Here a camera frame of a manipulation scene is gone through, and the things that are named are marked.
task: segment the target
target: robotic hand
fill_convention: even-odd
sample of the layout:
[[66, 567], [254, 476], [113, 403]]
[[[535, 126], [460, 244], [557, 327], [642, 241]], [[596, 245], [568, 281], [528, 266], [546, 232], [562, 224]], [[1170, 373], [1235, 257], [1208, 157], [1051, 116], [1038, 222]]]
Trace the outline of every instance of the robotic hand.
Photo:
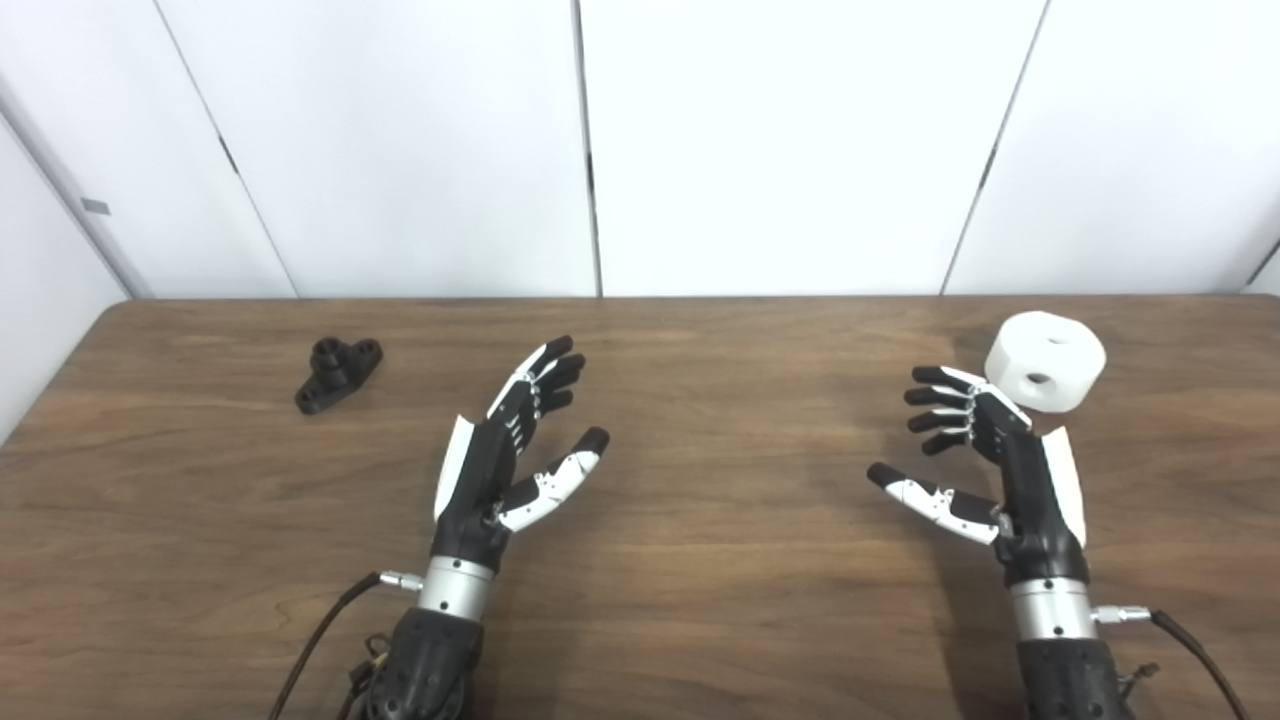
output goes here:
[[544, 415], [567, 406], [585, 365], [568, 336], [529, 356], [507, 379], [484, 420], [458, 418], [435, 496], [435, 537], [426, 575], [383, 580], [417, 591], [396, 625], [367, 696], [366, 716], [448, 720], [463, 714], [480, 660], [480, 619], [512, 533], [549, 515], [595, 468], [609, 434], [591, 428], [544, 471], [515, 484], [516, 457]]
[[1043, 437], [984, 378], [951, 368], [915, 368], [929, 387], [906, 392], [910, 405], [940, 404], [911, 418], [914, 432], [940, 428], [925, 455], [968, 445], [1001, 469], [1004, 503], [943, 489], [877, 462], [867, 477], [899, 502], [961, 537], [991, 544], [1005, 568], [1021, 641], [1018, 659], [1030, 717], [1132, 717], [1111, 651], [1097, 623], [1149, 619], [1140, 607], [1089, 603], [1084, 506], [1066, 429]]

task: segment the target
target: black 3d printed part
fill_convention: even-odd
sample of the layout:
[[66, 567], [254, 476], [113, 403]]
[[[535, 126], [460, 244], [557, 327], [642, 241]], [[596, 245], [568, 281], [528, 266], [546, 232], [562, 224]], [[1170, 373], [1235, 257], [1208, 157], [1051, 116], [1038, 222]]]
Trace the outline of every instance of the black 3d printed part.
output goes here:
[[311, 378], [294, 396], [303, 415], [323, 413], [360, 389], [374, 368], [383, 361], [383, 346], [376, 340], [347, 345], [326, 337], [311, 347]]

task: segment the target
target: metal connector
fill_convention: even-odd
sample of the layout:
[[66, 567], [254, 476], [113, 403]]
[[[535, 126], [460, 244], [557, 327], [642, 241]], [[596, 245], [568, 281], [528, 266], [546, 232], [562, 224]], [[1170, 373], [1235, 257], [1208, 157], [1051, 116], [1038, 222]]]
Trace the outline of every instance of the metal connector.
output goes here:
[[408, 592], [422, 592], [422, 578], [419, 575], [384, 570], [378, 578], [384, 585], [393, 585]]
[[1151, 609], [1140, 605], [1100, 605], [1093, 609], [1093, 621], [1102, 625], [1151, 620]]

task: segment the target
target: white wall panel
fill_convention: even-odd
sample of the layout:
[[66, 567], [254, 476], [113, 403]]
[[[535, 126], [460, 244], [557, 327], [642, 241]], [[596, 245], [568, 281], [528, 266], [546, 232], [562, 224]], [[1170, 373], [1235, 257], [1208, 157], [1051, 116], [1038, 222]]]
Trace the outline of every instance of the white wall panel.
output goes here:
[[1053, 3], [947, 292], [1236, 291], [1280, 237], [1280, 4]]
[[124, 300], [79, 225], [0, 118], [0, 443], [93, 320]]
[[604, 293], [938, 292], [1042, 6], [582, 0]]
[[293, 296], [150, 1], [0, 0], [0, 105], [138, 295]]
[[301, 295], [595, 293], [567, 0], [160, 6]]

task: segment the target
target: wood grain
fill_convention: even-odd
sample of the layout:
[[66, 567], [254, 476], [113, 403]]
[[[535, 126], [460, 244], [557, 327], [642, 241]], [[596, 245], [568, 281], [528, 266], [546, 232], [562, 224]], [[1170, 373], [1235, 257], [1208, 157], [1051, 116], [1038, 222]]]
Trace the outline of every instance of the wood grain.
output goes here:
[[[456, 413], [572, 333], [604, 461], [513, 539], [488, 615], [484, 716], [1018, 717], [1014, 624], [989, 551], [863, 479], [891, 461], [983, 491], [975, 455], [904, 428], [915, 364], [980, 369], [1000, 322], [1078, 318], [1110, 365], [1065, 420], [1094, 600], [1162, 607], [1256, 717], [1280, 715], [1280, 314], [1265, 297], [131, 302], [108, 311], [0, 451], [0, 716], [264, 715], [305, 637], [369, 570], [421, 570]], [[387, 359], [319, 416], [292, 396], [317, 337]], [[321, 644], [288, 716], [329, 719], [374, 591]], [[1226, 717], [1149, 626], [1143, 720]]]

